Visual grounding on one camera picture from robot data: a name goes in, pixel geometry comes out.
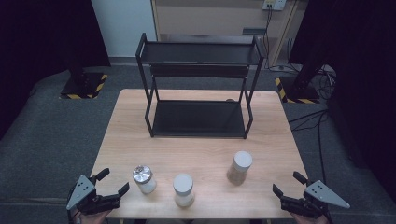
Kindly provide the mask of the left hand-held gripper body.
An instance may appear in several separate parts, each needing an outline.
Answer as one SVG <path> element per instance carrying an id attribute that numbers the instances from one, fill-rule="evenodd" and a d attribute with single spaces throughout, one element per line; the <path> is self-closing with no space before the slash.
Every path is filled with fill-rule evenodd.
<path id="1" fill-rule="evenodd" d="M 95 184 L 89 177 L 81 175 L 68 198 L 66 210 L 72 212 L 77 209 L 83 215 L 93 215 L 120 207 L 121 197 L 118 193 L 108 196 L 98 195 Z"/>

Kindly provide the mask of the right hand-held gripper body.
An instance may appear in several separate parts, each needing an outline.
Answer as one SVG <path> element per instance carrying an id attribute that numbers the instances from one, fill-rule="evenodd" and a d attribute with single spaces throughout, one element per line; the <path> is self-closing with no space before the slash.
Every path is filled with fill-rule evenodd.
<path id="1" fill-rule="evenodd" d="M 329 214 L 329 204 L 345 209 L 350 208 L 348 202 L 320 180 L 308 185 L 304 190 L 303 197 L 300 199 L 285 196 L 283 192 L 280 191 L 279 200 L 282 210 L 310 218 L 327 216 Z"/>

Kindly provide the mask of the silver lid glass jar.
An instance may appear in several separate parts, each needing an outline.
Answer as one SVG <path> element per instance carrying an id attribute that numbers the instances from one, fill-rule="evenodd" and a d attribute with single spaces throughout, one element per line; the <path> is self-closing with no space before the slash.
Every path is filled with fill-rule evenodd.
<path id="1" fill-rule="evenodd" d="M 153 173 L 147 165 L 136 166 L 133 171 L 133 179 L 144 194 L 150 194 L 157 187 Z"/>

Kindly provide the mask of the white lid jar pale contents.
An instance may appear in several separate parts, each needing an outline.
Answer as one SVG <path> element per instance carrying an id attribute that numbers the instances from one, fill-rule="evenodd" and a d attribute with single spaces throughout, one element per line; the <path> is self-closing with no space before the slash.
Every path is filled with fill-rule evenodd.
<path id="1" fill-rule="evenodd" d="M 193 204 L 194 194 L 193 180 L 188 174 L 179 174 L 174 178 L 173 188 L 175 191 L 175 203 L 180 207 L 188 207 Z"/>

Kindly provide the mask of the black metal two-tier shelf rack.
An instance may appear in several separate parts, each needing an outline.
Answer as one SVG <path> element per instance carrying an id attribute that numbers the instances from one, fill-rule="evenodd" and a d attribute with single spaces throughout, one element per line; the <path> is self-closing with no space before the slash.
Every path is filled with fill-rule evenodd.
<path id="1" fill-rule="evenodd" d="M 148 101 L 145 121 L 154 136 L 247 138 L 253 122 L 251 100 L 258 79 L 247 86 L 250 66 L 258 75 L 263 43 L 216 36 L 190 41 L 149 41 L 142 34 L 135 58 Z M 226 100 L 163 99 L 156 80 L 165 77 L 233 78 L 241 81 L 239 98 Z"/>

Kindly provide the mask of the person's left hand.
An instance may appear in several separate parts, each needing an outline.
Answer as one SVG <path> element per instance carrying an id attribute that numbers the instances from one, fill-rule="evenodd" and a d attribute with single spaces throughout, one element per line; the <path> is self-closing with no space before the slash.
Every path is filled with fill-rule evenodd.
<path id="1" fill-rule="evenodd" d="M 78 213 L 78 215 L 74 218 L 74 224 L 104 224 L 107 215 L 110 213 L 110 210 L 93 215 L 83 215 Z"/>

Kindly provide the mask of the person's right hand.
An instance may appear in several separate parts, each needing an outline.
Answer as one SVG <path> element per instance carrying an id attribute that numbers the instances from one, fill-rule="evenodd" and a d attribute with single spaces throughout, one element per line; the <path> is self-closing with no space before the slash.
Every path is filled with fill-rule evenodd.
<path id="1" fill-rule="evenodd" d="M 318 218 L 304 217 L 291 213 L 291 216 L 295 219 L 298 224 L 330 224 L 329 220 L 325 216 Z"/>

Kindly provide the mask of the white lid jar brown contents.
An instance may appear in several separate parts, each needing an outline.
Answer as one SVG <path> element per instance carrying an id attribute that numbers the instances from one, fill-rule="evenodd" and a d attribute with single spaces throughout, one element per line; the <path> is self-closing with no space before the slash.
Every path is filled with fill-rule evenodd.
<path id="1" fill-rule="evenodd" d="M 242 185 L 246 180 L 248 169 L 252 163 L 252 156 L 248 152 L 236 152 L 233 156 L 233 163 L 227 172 L 228 180 L 236 186 Z"/>

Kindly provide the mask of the black stand with striped base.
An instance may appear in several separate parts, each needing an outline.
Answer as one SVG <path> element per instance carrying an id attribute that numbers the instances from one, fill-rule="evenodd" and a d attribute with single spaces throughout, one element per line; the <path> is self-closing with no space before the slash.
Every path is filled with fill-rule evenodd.
<path id="1" fill-rule="evenodd" d="M 65 60 L 70 78 L 61 91 L 62 98 L 95 98 L 102 89 L 106 75 L 98 72 L 85 72 L 81 63 L 72 56 Z"/>
<path id="2" fill-rule="evenodd" d="M 325 64 L 325 57 L 311 54 L 296 77 L 279 77 L 276 85 L 283 102 L 317 102 L 319 95 L 310 81 Z"/>

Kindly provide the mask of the black curtain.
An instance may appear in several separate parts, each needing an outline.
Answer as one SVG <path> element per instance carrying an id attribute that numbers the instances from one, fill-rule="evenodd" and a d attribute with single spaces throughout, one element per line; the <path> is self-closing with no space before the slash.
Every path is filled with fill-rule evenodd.
<path id="1" fill-rule="evenodd" d="M 311 54 L 336 73 L 340 132 L 396 203 L 396 0 L 308 0 L 290 62 Z"/>
<path id="2" fill-rule="evenodd" d="M 0 0 L 0 139 L 39 80 L 109 65 L 92 0 Z"/>

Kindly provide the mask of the grey label strip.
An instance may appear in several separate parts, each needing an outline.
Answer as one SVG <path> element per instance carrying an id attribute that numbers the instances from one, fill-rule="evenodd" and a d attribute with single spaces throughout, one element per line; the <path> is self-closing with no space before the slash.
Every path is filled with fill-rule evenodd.
<path id="1" fill-rule="evenodd" d="M 243 35 L 265 35 L 265 28 L 248 28 L 245 27 L 242 32 Z"/>

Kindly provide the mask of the beige cabinet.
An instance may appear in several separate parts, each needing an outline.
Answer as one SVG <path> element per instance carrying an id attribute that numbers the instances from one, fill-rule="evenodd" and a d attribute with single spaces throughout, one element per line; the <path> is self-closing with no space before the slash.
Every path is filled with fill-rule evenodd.
<path id="1" fill-rule="evenodd" d="M 282 10 L 264 10 L 269 0 L 151 0 L 157 37 L 241 35 L 245 28 L 266 29 L 268 63 L 275 65 L 286 39 L 294 37 L 306 0 L 281 0 Z"/>

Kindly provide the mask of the white wall socket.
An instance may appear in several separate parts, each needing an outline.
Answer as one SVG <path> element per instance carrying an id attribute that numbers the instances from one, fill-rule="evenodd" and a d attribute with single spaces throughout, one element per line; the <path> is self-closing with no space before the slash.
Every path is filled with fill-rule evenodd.
<path id="1" fill-rule="evenodd" d="M 287 0 L 264 0 L 262 4 L 263 10 L 282 11 L 286 5 Z"/>

